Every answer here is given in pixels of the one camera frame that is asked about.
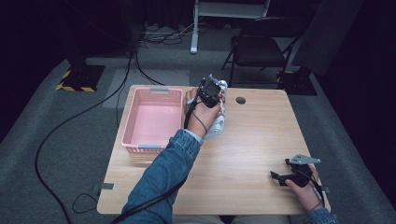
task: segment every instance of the wooden table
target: wooden table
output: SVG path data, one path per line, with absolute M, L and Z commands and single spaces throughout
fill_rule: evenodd
M 102 189 L 97 210 L 119 214 L 129 193 L 148 166 L 131 157 L 121 145 L 122 132 L 130 103 L 132 86 L 123 111 L 120 128 L 107 168 L 105 183 L 114 189 Z M 179 88 L 183 92 L 191 87 Z M 235 99 L 244 97 L 246 103 Z M 290 174 L 285 159 L 300 153 L 310 156 L 284 91 L 229 88 L 226 98 L 223 132 L 205 141 L 189 178 L 180 189 L 174 214 L 248 215 L 302 214 L 296 196 L 280 187 L 270 171 Z

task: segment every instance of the white stand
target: white stand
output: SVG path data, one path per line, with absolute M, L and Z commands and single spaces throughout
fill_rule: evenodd
M 195 0 L 194 6 L 194 30 L 192 32 L 191 54 L 198 51 L 198 17 L 231 17 L 257 19 L 267 15 L 271 0 L 265 0 L 264 5 L 244 5 L 232 3 L 212 3 Z

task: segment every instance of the black chair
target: black chair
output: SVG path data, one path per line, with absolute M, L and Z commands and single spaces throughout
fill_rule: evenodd
M 232 49 L 221 70 L 231 63 L 229 87 L 233 83 L 234 66 L 240 67 L 281 67 L 278 77 L 285 74 L 293 44 L 304 33 L 306 24 L 302 19 L 290 17 L 263 17 L 248 21 L 241 27 L 238 35 L 231 38 Z M 292 37 L 289 44 L 281 49 L 274 37 Z M 257 83 L 257 81 L 238 81 L 235 83 Z

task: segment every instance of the person's right hand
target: person's right hand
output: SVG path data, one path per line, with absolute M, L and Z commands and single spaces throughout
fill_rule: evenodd
M 193 88 L 190 91 L 186 91 L 186 96 L 184 98 L 184 105 L 190 99 L 193 99 L 198 92 L 198 88 Z M 198 104 L 192 111 L 193 115 L 190 117 L 189 126 L 187 129 L 200 137 L 206 135 L 206 131 L 209 130 L 215 119 L 220 114 L 220 105 L 217 104 L 213 108 L 208 108 L 201 99 L 198 97 Z
M 309 168 L 311 169 L 312 175 L 314 176 L 315 180 L 318 181 L 318 171 L 312 166 L 309 166 Z M 311 212 L 312 210 L 323 207 L 320 199 L 314 192 L 314 184 L 312 183 L 312 181 L 309 181 L 309 183 L 303 188 L 299 187 L 292 180 L 289 179 L 287 179 L 285 183 L 297 195 L 298 201 L 307 212 Z

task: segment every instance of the black controller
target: black controller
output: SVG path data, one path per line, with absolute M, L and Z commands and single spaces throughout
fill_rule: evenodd
M 301 188 L 305 187 L 308 182 L 311 180 L 312 172 L 309 169 L 307 164 L 299 165 L 299 164 L 291 164 L 289 163 L 289 159 L 285 159 L 286 164 L 291 167 L 292 174 L 291 175 L 279 175 L 275 172 L 270 172 L 271 177 L 279 181 L 280 186 L 287 186 L 285 181 L 287 179 L 292 180 L 296 185 Z
M 211 78 L 209 79 L 204 78 L 201 80 L 198 88 L 198 96 L 207 107 L 212 108 L 219 103 L 221 87 Z

